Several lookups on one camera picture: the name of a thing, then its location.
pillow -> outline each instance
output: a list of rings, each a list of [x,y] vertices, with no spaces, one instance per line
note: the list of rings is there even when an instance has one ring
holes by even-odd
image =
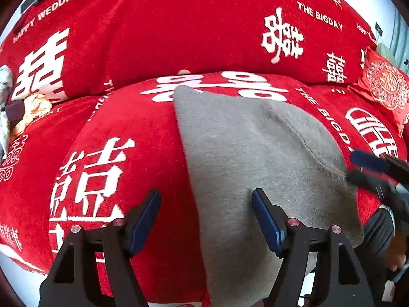
[[[206,296],[206,273],[172,102],[173,90],[181,84],[301,108],[329,131],[348,168],[351,149],[401,159],[407,155],[403,139],[387,119],[345,87],[308,87],[286,76],[235,71],[160,77],[99,98],[62,103],[58,113],[27,128],[29,138],[15,172],[0,182],[0,223],[18,231],[22,250],[2,235],[1,243],[35,266],[31,270],[48,272],[72,225],[101,227],[158,188],[161,210],[131,265],[149,302],[199,307]],[[380,205],[375,195],[361,189],[357,204],[362,223]],[[107,293],[103,262],[98,255],[101,286]]]
[[[405,73],[368,47],[363,75],[350,89],[378,109],[402,136],[409,112],[408,81]]]
[[[53,262],[48,219],[54,179],[97,100],[62,103],[35,119],[0,167],[0,244],[13,248],[25,269],[48,273]]]
[[[12,99],[52,102],[159,76],[246,70],[351,84],[370,26],[344,0],[43,0],[10,33]]]

hand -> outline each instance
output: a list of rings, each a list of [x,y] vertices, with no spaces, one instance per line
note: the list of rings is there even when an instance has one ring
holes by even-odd
[[[398,268],[404,266],[407,251],[408,243],[406,237],[394,236],[386,253],[386,261],[391,271],[395,272]]]

yellow cloth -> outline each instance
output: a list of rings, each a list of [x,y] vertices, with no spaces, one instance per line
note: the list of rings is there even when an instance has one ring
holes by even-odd
[[[35,118],[42,117],[52,109],[52,104],[47,100],[46,96],[41,93],[35,93],[24,99],[25,113],[23,119],[14,127],[10,135],[10,144],[18,136],[23,134],[27,126],[32,123]]]

gray towel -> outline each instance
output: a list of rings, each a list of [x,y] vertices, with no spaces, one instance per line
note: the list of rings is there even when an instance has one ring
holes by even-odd
[[[356,189],[345,182],[337,143],[313,116],[287,103],[186,86],[173,98],[212,307],[249,307],[267,297],[281,265],[253,214],[255,188],[305,225],[338,224],[353,246],[361,243]]]

red decorative pillow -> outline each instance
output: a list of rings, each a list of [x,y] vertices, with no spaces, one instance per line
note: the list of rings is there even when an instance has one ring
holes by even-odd
[[[367,48],[363,75],[350,89],[369,100],[402,136],[409,112],[409,77],[378,52]]]
[[[13,99],[52,102],[191,73],[246,70],[351,84],[376,41],[344,0],[43,0],[6,38]]]

